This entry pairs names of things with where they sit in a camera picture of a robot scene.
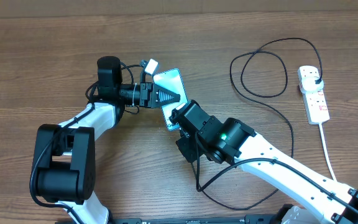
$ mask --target wood grain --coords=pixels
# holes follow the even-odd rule
[[[348,10],[358,0],[0,0],[0,18]]]
[[[115,55],[127,64],[154,58],[161,70],[179,68],[186,92],[209,114],[235,117],[272,144],[290,153],[290,131],[273,111],[243,100],[229,81],[237,55],[284,37],[303,37],[318,48],[324,67],[331,120],[324,124],[328,151],[340,182],[358,187],[358,11],[242,14],[97,16],[0,20],[0,223],[53,223],[68,218],[59,209],[41,208],[29,195],[29,176],[37,128],[80,112],[85,89],[96,78],[96,61]],[[297,41],[266,48],[279,54],[289,75],[287,91],[258,99],[280,110],[295,131],[295,158],[329,177],[317,126],[307,123],[296,70],[318,61],[313,49]],[[245,59],[234,64],[234,78]],[[281,63],[258,55],[245,83],[261,94],[284,85]],[[129,82],[125,74],[124,81]],[[190,165],[175,145],[160,110],[125,114],[96,142],[95,191],[115,217],[238,217],[273,213],[294,203],[279,192],[247,212],[233,212],[195,190]],[[201,182],[223,165],[201,160]],[[274,188],[250,174],[230,171],[207,192],[226,204],[245,207]]]

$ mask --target smartphone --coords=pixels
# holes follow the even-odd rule
[[[172,114],[172,110],[181,105],[182,103],[187,103],[187,96],[185,91],[185,86],[180,76],[180,71],[177,68],[155,74],[153,76],[153,81],[155,84],[166,88],[174,93],[180,95],[180,101],[176,103],[171,103],[169,105],[162,106],[162,113],[164,115],[165,123],[169,131],[176,130],[179,127],[179,124],[172,124],[169,120],[169,117]]]

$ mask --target white power strip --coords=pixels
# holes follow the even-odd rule
[[[324,96],[324,92],[321,86],[316,85],[315,91],[307,91],[303,87],[302,83],[307,83],[308,89],[313,89],[314,80],[319,78],[319,72],[316,67],[305,65],[298,69],[299,87],[301,88],[303,101],[305,102],[306,115],[308,117],[309,124],[318,124],[321,135],[321,142],[323,143],[324,155],[328,165],[329,172],[336,181],[333,168],[329,161],[326,140],[323,132],[323,123],[329,120],[329,113],[327,102]]]
[[[298,77],[301,87],[302,79],[314,80],[310,78],[319,78],[318,69],[309,65],[302,66],[298,69]],[[302,93],[302,95],[309,124],[320,124],[329,120],[327,102],[323,90],[308,91]]]

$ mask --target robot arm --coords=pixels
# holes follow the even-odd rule
[[[358,223],[358,190],[307,168],[241,121],[228,118],[221,123],[193,100],[174,109],[170,120],[182,128],[177,146],[188,162],[196,161],[197,154],[205,154],[211,161],[229,163],[225,170],[239,167],[264,179],[306,208],[311,219],[305,223]]]
[[[156,61],[142,61],[139,65],[143,67],[139,84],[122,84],[121,65],[116,57],[100,58],[98,81],[91,86],[91,96],[87,94],[86,108],[59,125],[43,124],[37,132],[30,193],[41,206],[64,208],[76,223],[114,223],[109,210],[93,192],[95,140],[117,125],[125,105],[158,108],[180,100],[180,95],[145,82],[145,74],[153,75],[157,69]],[[98,95],[93,96],[96,88]],[[159,91],[170,97],[159,98]],[[62,155],[71,156],[71,162],[52,159],[52,156]],[[50,203],[40,202],[36,196]]]

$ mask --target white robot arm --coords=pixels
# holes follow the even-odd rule
[[[307,168],[271,145],[241,121],[221,123],[191,100],[172,111],[170,120],[182,128],[177,146],[190,163],[202,154],[229,166],[208,181],[203,191],[226,171],[239,167],[272,184],[306,210],[289,210],[282,223],[358,223],[358,190]]]

